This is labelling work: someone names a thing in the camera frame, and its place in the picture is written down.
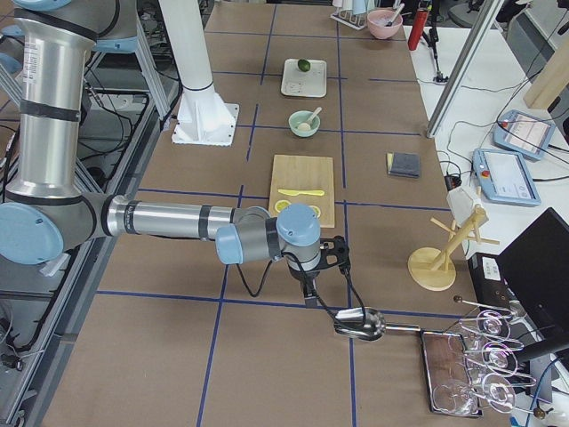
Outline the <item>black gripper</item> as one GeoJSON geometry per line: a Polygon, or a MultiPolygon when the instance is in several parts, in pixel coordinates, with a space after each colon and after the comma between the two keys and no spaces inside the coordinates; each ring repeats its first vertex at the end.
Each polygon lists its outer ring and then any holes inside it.
{"type": "Polygon", "coordinates": [[[305,306],[315,308],[318,305],[316,279],[320,272],[336,267],[340,274],[349,276],[349,246],[343,236],[321,238],[319,256],[314,262],[302,262],[300,266],[300,284],[305,306]]]}

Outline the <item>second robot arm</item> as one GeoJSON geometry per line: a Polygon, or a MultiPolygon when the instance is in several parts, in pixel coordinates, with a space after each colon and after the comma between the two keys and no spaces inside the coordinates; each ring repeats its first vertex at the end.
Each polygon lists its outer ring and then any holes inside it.
{"type": "MultiPolygon", "coordinates": [[[[11,75],[22,71],[24,45],[24,32],[19,26],[1,28],[1,65],[11,75]]],[[[92,49],[104,53],[133,53],[137,45],[137,36],[131,36],[99,39],[92,49]]]]}

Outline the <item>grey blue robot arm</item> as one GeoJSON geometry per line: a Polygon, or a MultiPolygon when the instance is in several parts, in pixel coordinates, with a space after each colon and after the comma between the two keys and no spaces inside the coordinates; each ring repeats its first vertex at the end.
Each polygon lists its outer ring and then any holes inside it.
{"type": "Polygon", "coordinates": [[[1,253],[38,264],[84,242],[123,234],[212,241],[228,265],[286,260],[305,302],[322,300],[322,270],[350,270],[343,237],[323,238],[307,205],[272,216],[259,207],[145,203],[83,192],[75,185],[84,66],[91,51],[133,52],[138,14],[133,1],[19,1],[25,37],[18,171],[1,205],[1,253]]]}

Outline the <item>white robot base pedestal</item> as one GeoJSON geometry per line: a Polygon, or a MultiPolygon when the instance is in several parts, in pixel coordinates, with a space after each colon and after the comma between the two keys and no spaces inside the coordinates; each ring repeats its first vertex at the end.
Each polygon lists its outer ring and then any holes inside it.
{"type": "Polygon", "coordinates": [[[182,86],[172,141],[228,147],[239,106],[224,102],[215,89],[198,2],[164,0],[159,4],[182,86]]]}

